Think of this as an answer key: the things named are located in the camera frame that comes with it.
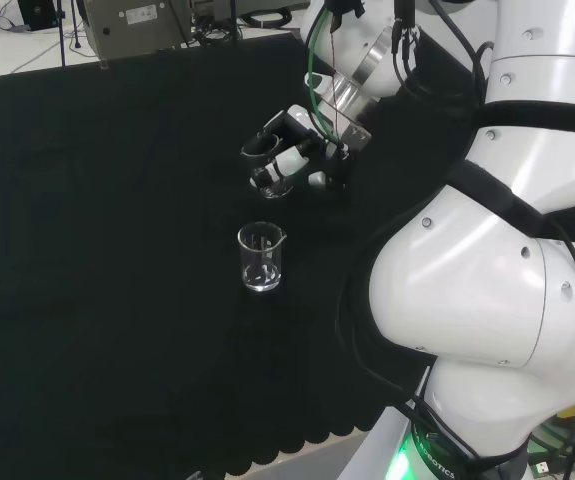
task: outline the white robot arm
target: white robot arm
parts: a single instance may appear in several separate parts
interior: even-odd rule
[[[344,16],[333,47],[329,26],[316,44],[337,77],[374,99],[400,87],[388,30],[393,3],[366,2],[360,18]],[[497,27],[474,28],[495,21],[496,3]],[[322,4],[312,4],[303,38]],[[446,30],[436,29],[439,20],[423,5],[419,0],[417,22],[430,36],[433,27],[435,40],[467,65],[453,40],[441,41]],[[471,22],[466,12],[476,6],[489,15]],[[494,192],[479,195],[475,183],[484,177],[499,192],[505,188],[522,205],[519,215],[575,206],[575,0],[478,0],[452,12],[458,14],[466,35],[495,42],[487,126],[467,155],[470,171],[483,173],[469,186],[463,177],[462,188],[445,186],[385,245],[369,299],[385,338],[438,356],[427,404],[478,455],[503,457],[524,449],[547,417],[575,405],[575,262],[561,242],[519,228],[516,212],[494,209]],[[331,105],[323,108],[331,118]],[[432,463],[424,447],[417,453]],[[529,475],[524,465],[518,478],[523,474]]]

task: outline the green light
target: green light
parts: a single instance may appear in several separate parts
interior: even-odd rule
[[[407,470],[409,470],[409,460],[407,459],[407,455],[405,455],[403,448],[398,451],[394,459],[389,464],[385,480],[402,480],[407,473]]]

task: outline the black table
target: black table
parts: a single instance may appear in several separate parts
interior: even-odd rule
[[[306,105],[304,71],[280,36],[0,78],[0,478],[242,473],[373,426],[388,394],[338,351],[340,278],[471,131],[399,95],[347,195],[263,201],[237,152]],[[289,235],[264,296],[242,286],[235,239],[258,219]],[[368,361],[413,387],[431,359]]]

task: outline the white floor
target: white floor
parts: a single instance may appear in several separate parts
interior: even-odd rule
[[[0,0],[0,9],[7,3],[7,0]],[[70,0],[63,0],[63,10],[66,12],[66,18],[63,21],[63,30],[66,36],[71,36],[74,31],[74,25],[71,15]],[[294,20],[286,28],[296,28],[300,25],[303,12],[294,12]],[[77,21],[80,23],[80,15],[76,12]],[[12,0],[6,8],[5,16],[16,25],[22,25],[23,20],[18,8],[17,0]],[[7,28],[8,22],[1,20],[1,26]],[[287,31],[260,30],[242,26],[243,37],[262,37],[266,35],[289,34]],[[80,63],[89,63],[98,61],[97,58],[87,58],[76,54],[69,49],[71,40],[65,41],[65,63],[67,65],[76,65]],[[94,55],[93,50],[89,47],[85,38],[80,38],[81,49],[76,49],[83,55]],[[58,40],[58,29],[42,30],[40,32],[12,33],[0,29],[0,75],[8,75],[18,69],[18,72],[30,70],[41,70],[45,68],[55,68],[61,66],[60,46]]]

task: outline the empty glass beaker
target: empty glass beaker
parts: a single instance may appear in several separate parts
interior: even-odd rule
[[[287,234],[268,222],[249,223],[238,232],[243,283],[255,292],[278,286],[281,277],[281,250]]]

